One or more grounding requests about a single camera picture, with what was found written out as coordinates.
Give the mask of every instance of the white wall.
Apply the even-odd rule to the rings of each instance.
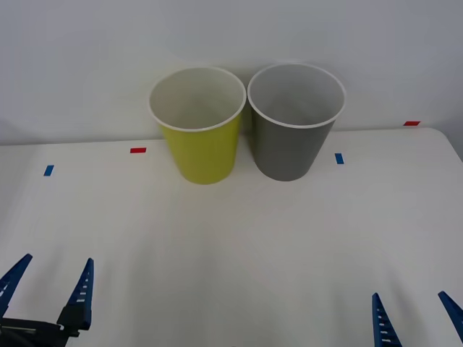
[[[215,64],[247,82],[275,61],[337,74],[337,129],[443,129],[463,153],[461,0],[0,2],[0,143],[159,137],[155,78]]]

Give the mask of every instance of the paper cup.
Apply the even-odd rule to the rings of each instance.
[[[260,70],[247,96],[253,109],[255,163],[278,181],[293,181],[308,172],[346,101],[337,78],[306,64]]]
[[[238,77],[216,67],[184,69],[155,84],[150,110],[188,181],[211,184],[232,172],[245,102]]]

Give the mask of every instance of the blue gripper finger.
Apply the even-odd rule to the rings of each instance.
[[[57,323],[71,330],[88,330],[92,323],[93,259],[88,258],[79,282]]]
[[[373,334],[375,347],[402,347],[378,293],[373,294]]]
[[[32,255],[27,253],[2,278],[0,278],[0,318],[2,318],[7,311],[9,301],[31,259]]]
[[[447,295],[445,291],[440,292],[438,295],[449,314],[452,323],[454,323],[454,327],[460,337],[460,340],[463,342],[463,310],[451,299],[450,296]]]

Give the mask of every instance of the blue tape marker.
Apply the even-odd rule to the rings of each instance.
[[[334,153],[334,155],[336,156],[336,162],[338,164],[344,164],[344,159],[342,158],[341,153]]]
[[[45,173],[43,174],[44,176],[51,176],[51,172],[53,171],[53,168],[55,165],[48,165],[45,169]]]

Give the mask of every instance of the yellow paper cup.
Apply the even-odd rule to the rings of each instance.
[[[211,184],[232,172],[246,89],[217,67],[184,69],[159,80],[150,110],[188,181]]]

